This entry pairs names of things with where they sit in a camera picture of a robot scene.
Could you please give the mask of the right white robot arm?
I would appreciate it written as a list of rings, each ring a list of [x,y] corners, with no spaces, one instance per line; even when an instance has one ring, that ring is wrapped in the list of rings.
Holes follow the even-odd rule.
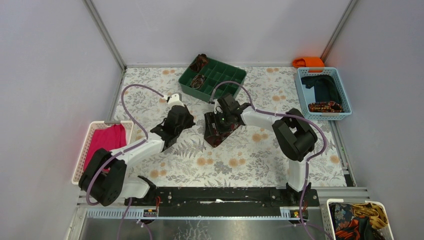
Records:
[[[309,161],[315,156],[318,136],[312,122],[292,108],[286,113],[270,113],[252,103],[240,104],[231,94],[214,100],[214,110],[206,112],[204,140],[218,147],[241,126],[254,126],[272,131],[283,155],[288,158],[290,174],[287,180],[287,201],[293,206],[306,199],[309,181]]]

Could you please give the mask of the dark red patterned tie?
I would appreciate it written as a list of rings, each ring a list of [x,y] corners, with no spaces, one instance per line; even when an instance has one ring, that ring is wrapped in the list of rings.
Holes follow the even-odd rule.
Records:
[[[232,124],[228,130],[218,131],[214,123],[207,122],[205,125],[204,140],[213,148],[218,147],[225,139],[227,139],[241,125],[238,123]]]

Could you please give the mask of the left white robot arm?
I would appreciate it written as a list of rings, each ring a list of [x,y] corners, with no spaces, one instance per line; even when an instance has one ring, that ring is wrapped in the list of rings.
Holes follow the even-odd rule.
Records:
[[[194,125],[194,117],[187,106],[174,105],[163,122],[150,131],[147,139],[113,150],[98,149],[78,182],[86,198],[95,199],[95,202],[88,200],[87,203],[106,207],[119,198],[132,198],[144,206],[152,204],[154,184],[142,176],[130,177],[128,170],[170,148],[184,130]]]

